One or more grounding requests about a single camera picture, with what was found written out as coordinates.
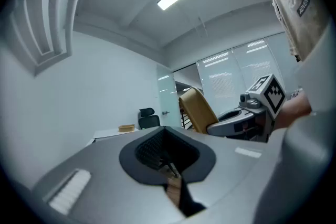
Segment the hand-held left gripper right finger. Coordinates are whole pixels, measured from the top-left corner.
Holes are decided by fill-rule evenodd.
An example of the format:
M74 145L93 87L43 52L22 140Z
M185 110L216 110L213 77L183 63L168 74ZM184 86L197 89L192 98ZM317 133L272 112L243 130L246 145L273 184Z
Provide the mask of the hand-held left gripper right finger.
M165 127L168 138L181 137L199 151L197 160L183 170L181 197L192 211L174 205L164 207L164 218L253 218L269 179L261 166L267 143L198 134Z

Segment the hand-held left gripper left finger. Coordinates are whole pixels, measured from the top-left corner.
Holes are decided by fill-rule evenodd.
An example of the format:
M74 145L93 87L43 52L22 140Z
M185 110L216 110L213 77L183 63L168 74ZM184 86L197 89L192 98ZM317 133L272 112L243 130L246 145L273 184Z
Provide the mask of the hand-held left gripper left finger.
M71 156L33 187L33 194L46 201L75 169L84 169L91 178L68 216L51 210L62 223L176 223L184 214L169 199L162 186L138 183L121 167L119 154L128 143L155 128L113 136L95 142Z

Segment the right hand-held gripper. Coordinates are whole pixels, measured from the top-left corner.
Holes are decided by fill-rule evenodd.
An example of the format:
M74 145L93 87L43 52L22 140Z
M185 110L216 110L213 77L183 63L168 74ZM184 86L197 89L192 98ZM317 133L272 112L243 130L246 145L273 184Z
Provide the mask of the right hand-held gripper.
M239 97L239 107L218 116L218 123L209 125L209 135L242 139L254 127L259 131L254 136L258 142L267 142L280 109L286 100L285 92L274 74L261 76Z

